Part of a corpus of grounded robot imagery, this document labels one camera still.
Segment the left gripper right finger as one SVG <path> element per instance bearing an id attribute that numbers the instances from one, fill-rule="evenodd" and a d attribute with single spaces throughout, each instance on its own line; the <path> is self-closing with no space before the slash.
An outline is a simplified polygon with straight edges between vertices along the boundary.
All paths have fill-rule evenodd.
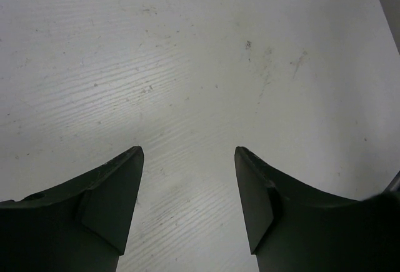
<path id="1" fill-rule="evenodd" d="M 234 155 L 260 271 L 398 271 L 399 178 L 358 201 L 313 188 L 245 147 Z"/>

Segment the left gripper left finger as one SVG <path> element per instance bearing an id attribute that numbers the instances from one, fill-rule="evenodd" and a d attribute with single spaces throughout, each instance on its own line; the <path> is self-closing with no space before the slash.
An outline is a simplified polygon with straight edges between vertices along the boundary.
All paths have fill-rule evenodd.
<path id="1" fill-rule="evenodd" d="M 144 166 L 134 146 L 69 181 L 1 203 L 2 271 L 115 271 Z"/>

